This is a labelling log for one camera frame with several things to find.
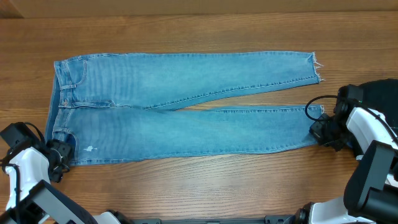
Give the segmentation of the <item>blue denim jeans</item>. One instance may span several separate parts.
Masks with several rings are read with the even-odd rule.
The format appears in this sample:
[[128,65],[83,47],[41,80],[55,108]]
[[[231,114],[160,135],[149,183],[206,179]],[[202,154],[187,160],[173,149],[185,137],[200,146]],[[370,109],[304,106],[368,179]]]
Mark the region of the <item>blue denim jeans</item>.
[[193,106],[317,84],[318,66],[292,51],[79,55],[54,63],[45,135],[74,145],[78,166],[310,146],[321,105]]

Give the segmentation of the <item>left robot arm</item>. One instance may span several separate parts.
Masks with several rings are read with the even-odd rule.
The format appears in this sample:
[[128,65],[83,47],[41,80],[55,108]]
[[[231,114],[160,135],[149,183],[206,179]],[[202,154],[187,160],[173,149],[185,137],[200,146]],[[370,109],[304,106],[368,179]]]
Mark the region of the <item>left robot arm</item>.
[[55,223],[130,223],[114,210],[91,215],[52,186],[69,172],[75,148],[56,139],[46,141],[40,131],[32,131],[34,127],[18,122],[1,131],[9,146],[1,169],[10,179],[9,201],[1,223],[44,223],[49,218]]

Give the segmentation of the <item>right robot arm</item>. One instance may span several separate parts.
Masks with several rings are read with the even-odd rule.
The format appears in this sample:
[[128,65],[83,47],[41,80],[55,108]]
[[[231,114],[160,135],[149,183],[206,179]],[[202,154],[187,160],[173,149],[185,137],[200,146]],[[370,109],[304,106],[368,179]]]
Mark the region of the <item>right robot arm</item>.
[[343,196],[310,202],[288,223],[397,223],[397,135],[381,112],[364,104],[360,87],[343,86],[334,98],[334,115],[315,118],[309,132],[336,151],[356,142],[362,157]]

